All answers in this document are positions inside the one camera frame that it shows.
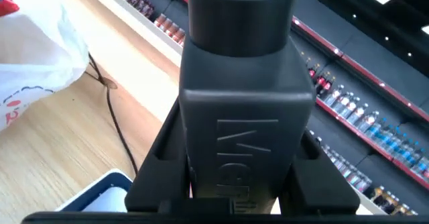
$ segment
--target blue bottle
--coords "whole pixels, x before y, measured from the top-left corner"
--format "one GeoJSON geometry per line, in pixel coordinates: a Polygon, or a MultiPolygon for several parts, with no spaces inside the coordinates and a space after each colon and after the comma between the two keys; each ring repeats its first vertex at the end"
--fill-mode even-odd
{"type": "Polygon", "coordinates": [[[364,117],[363,121],[357,126],[361,132],[369,138],[372,138],[385,125],[386,118],[376,121],[379,112],[375,111],[364,117]]]}
{"type": "Polygon", "coordinates": [[[395,153],[399,150],[402,142],[407,139],[407,134],[404,133],[401,135],[399,128],[396,128],[396,134],[392,136],[392,138],[389,140],[386,146],[386,152],[390,155],[394,156],[395,153]]]}
{"type": "Polygon", "coordinates": [[[390,138],[393,136],[393,126],[389,124],[387,127],[384,127],[378,131],[375,136],[373,137],[375,143],[377,143],[380,147],[385,148],[387,147],[387,143],[389,142],[390,138]]]}
{"type": "Polygon", "coordinates": [[[423,158],[424,152],[424,148],[414,149],[414,151],[410,154],[410,156],[408,156],[404,164],[408,166],[408,168],[412,168],[423,158]]]}
{"type": "Polygon", "coordinates": [[[411,170],[414,173],[420,175],[421,177],[424,177],[424,173],[428,171],[428,166],[429,166],[429,160],[426,157],[423,157],[416,165],[414,165],[413,168],[411,168],[411,170]]]}
{"type": "Polygon", "coordinates": [[[403,145],[403,148],[400,151],[400,154],[398,154],[397,158],[402,164],[405,164],[406,166],[410,167],[411,162],[409,162],[407,159],[410,158],[410,156],[413,154],[413,147],[409,144],[403,145]]]}

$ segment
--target red logo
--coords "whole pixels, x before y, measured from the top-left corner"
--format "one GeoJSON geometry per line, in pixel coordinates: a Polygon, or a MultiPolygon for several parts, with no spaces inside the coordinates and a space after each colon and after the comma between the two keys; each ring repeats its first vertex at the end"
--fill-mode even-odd
{"type": "Polygon", "coordinates": [[[10,112],[6,113],[6,126],[9,126],[15,119],[19,117],[19,109],[25,108],[28,106],[29,103],[22,103],[21,94],[25,93],[26,91],[41,91],[43,92],[41,95],[47,95],[46,93],[53,93],[53,90],[50,89],[44,89],[43,87],[35,86],[35,87],[23,87],[21,90],[15,91],[12,95],[5,98],[2,102],[3,105],[6,105],[6,107],[10,108],[10,112]]]}

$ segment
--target black cable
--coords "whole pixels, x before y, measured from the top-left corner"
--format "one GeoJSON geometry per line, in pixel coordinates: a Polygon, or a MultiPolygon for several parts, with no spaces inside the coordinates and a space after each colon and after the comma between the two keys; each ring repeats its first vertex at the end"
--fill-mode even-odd
{"type": "MultiPolygon", "coordinates": [[[[98,75],[98,79],[95,76],[93,76],[93,75],[91,75],[91,74],[89,74],[87,72],[86,73],[88,75],[90,75],[91,77],[93,77],[94,79],[96,79],[99,82],[101,82],[101,84],[103,84],[103,85],[106,86],[104,78],[103,78],[103,76],[100,73],[99,67],[97,66],[97,63],[95,63],[95,60],[94,60],[93,56],[91,56],[91,54],[89,54],[89,59],[90,59],[90,65],[94,68],[95,72],[98,75]]],[[[115,112],[113,111],[113,107],[112,107],[112,103],[111,103],[111,98],[110,98],[110,88],[109,87],[107,87],[106,98],[107,98],[107,105],[109,106],[109,111],[110,111],[110,114],[112,116],[113,123],[115,124],[116,131],[117,131],[117,133],[119,135],[119,138],[121,139],[121,142],[122,142],[123,147],[125,148],[125,151],[127,152],[129,161],[131,162],[131,165],[133,166],[134,173],[137,175],[137,173],[139,172],[137,164],[135,163],[135,159],[133,157],[133,154],[131,153],[131,150],[129,149],[129,146],[128,146],[127,142],[125,141],[125,138],[124,138],[124,136],[122,134],[121,128],[119,127],[118,121],[116,119],[115,112]]]]}
{"type": "Polygon", "coordinates": [[[91,78],[100,81],[97,77],[93,76],[92,74],[90,74],[89,72],[84,72],[85,74],[89,75],[91,78]]]}

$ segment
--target red bottle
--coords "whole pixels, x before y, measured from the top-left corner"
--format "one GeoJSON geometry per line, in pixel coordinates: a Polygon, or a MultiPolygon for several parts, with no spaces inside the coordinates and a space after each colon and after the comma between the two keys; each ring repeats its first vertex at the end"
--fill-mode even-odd
{"type": "Polygon", "coordinates": [[[308,69],[308,73],[310,74],[311,79],[314,78],[314,76],[316,76],[316,72],[319,69],[320,65],[319,64],[315,64],[313,67],[308,69]]]}
{"type": "Polygon", "coordinates": [[[329,93],[330,88],[332,87],[332,84],[334,84],[335,76],[333,76],[331,79],[325,81],[323,84],[323,87],[320,89],[316,89],[318,97],[324,97],[326,94],[329,93]]]}
{"type": "Polygon", "coordinates": [[[329,79],[329,76],[330,76],[330,72],[325,72],[322,75],[317,76],[317,78],[316,78],[316,84],[314,85],[314,87],[316,88],[316,92],[317,93],[323,88],[324,84],[329,79]]]}

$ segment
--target floor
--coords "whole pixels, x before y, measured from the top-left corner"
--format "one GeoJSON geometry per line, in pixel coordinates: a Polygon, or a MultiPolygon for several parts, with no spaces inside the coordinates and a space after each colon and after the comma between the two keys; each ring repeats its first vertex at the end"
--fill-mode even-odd
{"type": "MultiPolygon", "coordinates": [[[[119,83],[112,105],[140,165],[177,96],[179,69],[97,0],[64,2],[104,73],[119,83]],[[131,96],[133,87],[141,94],[131,96]]],[[[0,133],[0,223],[54,210],[112,168],[134,177],[105,94],[84,74],[0,133]]]]}

